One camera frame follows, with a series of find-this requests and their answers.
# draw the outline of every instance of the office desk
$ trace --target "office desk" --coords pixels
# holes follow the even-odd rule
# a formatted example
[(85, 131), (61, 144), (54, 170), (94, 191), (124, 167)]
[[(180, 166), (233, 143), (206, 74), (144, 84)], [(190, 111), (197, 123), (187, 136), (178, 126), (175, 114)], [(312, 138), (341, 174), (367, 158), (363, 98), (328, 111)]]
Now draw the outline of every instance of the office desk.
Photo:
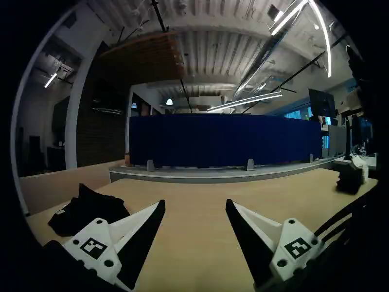
[[(377, 167), (377, 158), (376, 157), (371, 157), (371, 156), (360, 156), (361, 159), (363, 159), (366, 164), (368, 165), (368, 168), (370, 170), (376, 170)], [(335, 164), (342, 164), (342, 165), (348, 165), (351, 163), (351, 160), (346, 160), (345, 156), (336, 158), (334, 160)]]
[[(253, 279), (225, 212), (226, 199), (282, 222), (295, 217), (316, 230), (356, 196), (335, 191), (339, 173), (327, 169), (256, 182), (179, 184), (122, 179), (97, 191), (125, 201), (133, 214), (161, 199), (166, 213), (141, 274), (138, 291), (253, 291)], [(64, 204), (27, 218), (41, 244), (65, 242), (47, 225)]]

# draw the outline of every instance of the exposed ductwork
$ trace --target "exposed ductwork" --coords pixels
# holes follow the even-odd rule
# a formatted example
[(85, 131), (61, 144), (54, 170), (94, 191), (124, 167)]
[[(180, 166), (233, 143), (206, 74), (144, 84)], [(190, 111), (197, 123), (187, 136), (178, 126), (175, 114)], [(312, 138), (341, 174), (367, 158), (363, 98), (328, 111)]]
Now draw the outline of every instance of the exposed ductwork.
[(299, 13), (297, 13), (295, 16), (293, 16), (275, 36), (270, 36), (267, 39), (266, 43), (264, 44), (262, 49), (259, 51), (257, 57), (255, 58), (253, 64), (251, 65), (250, 69), (247, 71), (247, 73), (243, 77), (242, 81), (239, 83), (239, 85), (235, 89), (234, 95), (233, 95), (234, 100), (238, 100), (239, 98), (241, 98), (246, 85), (250, 82), (250, 80), (258, 72), (258, 70), (262, 67), (262, 65), (270, 57), (271, 53), (278, 46), (278, 44), (281, 42), (283, 37), (287, 34), (287, 32), (290, 30), (290, 28), (292, 27), (294, 22), (297, 20), (300, 13), (301, 13), (301, 11)]

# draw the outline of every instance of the white wall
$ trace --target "white wall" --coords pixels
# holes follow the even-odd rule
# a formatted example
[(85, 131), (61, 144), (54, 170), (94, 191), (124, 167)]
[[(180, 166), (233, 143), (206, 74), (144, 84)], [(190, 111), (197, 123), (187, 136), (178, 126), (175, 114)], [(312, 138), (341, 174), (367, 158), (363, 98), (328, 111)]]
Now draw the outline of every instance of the white wall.
[(139, 97), (143, 99), (145, 102), (147, 102), (151, 107), (155, 108), (160, 113), (165, 114), (165, 109), (161, 109), (159, 106), (162, 97), (159, 94), (157, 89), (148, 88), (147, 83), (143, 83), (143, 84), (133, 85), (131, 87), (131, 90), (137, 95), (139, 95)]
[(61, 25), (54, 35), (67, 44), (73, 53), (85, 58), (93, 51), (95, 40), (100, 38), (100, 30), (105, 25), (83, 3), (77, 7), (75, 13), (77, 21), (74, 25), (71, 28)]
[(77, 21), (70, 29), (61, 26), (55, 33), (59, 39), (81, 57), (81, 65), (74, 80), (66, 115), (66, 169), (77, 168), (76, 131), (81, 94), (97, 49), (109, 33), (109, 28), (85, 4), (82, 3), (77, 7), (76, 15)]
[(56, 103), (69, 96), (71, 86), (55, 79), (49, 87), (29, 80), (21, 96), (17, 128), (23, 127), (23, 155), (27, 158), (29, 137), (40, 137), (40, 149), (47, 165), (46, 147), (53, 147), (53, 110)]

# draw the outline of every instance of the curved light fixture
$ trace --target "curved light fixture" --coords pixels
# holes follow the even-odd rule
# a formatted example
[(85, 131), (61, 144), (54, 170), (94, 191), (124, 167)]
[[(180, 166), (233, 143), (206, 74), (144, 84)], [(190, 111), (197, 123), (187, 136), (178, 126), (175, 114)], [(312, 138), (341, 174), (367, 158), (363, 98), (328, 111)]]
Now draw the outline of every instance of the curved light fixture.
[(318, 21), (320, 22), (320, 25), (321, 25), (321, 29), (323, 30), (323, 33), (324, 33), (324, 39), (325, 39), (325, 46), (327, 47), (327, 58), (328, 58), (328, 68), (327, 68), (327, 72), (328, 72), (328, 78), (331, 77), (331, 47), (330, 47), (330, 38), (328, 36), (328, 32), (327, 32), (327, 27), (324, 23), (324, 19), (323, 19), (323, 16), (321, 15), (320, 13), (320, 10), (318, 8), (318, 6), (316, 5), (315, 1), (314, 0), (308, 0), (309, 1), (309, 5), (312, 7), (312, 10), (313, 12), (315, 13)]
[(304, 5), (308, 3), (308, 0), (295, 0), (290, 4), (290, 6), (285, 10), (284, 13), (280, 15), (277, 14), (277, 21), (270, 28), (270, 33), (272, 36), (275, 36), (277, 32), (282, 29), (282, 27), (298, 12)]
[(216, 111), (216, 110), (224, 110), (224, 109), (228, 109), (228, 108), (244, 105), (244, 104), (247, 104), (247, 103), (251, 103), (251, 102), (254, 102), (254, 101), (260, 101), (260, 100), (265, 100), (265, 99), (270, 99), (270, 98), (280, 97), (280, 96), (282, 96), (281, 91), (261, 94), (261, 95), (257, 95), (257, 96), (253, 96), (253, 97), (249, 97), (249, 98), (245, 98), (245, 99), (240, 99), (240, 100), (232, 101), (232, 102), (229, 102), (227, 104), (220, 105), (220, 106), (217, 106), (217, 107), (213, 107), (213, 108), (207, 109), (207, 112), (213, 112), (213, 111)]
[(311, 6), (313, 12), (316, 15), (316, 18), (318, 19), (320, 26), (324, 33), (324, 39), (325, 39), (325, 45), (327, 48), (327, 57), (328, 57), (328, 78), (331, 77), (331, 47), (330, 47), (330, 38), (328, 36), (327, 27), (325, 26), (323, 16), (320, 13), (320, 10), (318, 6), (316, 5), (314, 0), (295, 0), (290, 4), (288, 9), (277, 19), (277, 22), (275, 22), (272, 27), (270, 28), (270, 33), (272, 36), (274, 36), (282, 27), (298, 12), (300, 11), (304, 5), (309, 3)]

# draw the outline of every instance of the computer monitor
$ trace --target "computer monitor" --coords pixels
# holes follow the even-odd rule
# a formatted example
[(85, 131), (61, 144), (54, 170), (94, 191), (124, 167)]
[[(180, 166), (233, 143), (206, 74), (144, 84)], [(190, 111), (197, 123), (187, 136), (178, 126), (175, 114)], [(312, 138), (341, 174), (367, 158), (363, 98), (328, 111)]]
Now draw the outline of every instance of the computer monitor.
[(332, 94), (308, 89), (311, 100), (311, 110), (313, 116), (324, 116), (335, 118), (335, 102)]

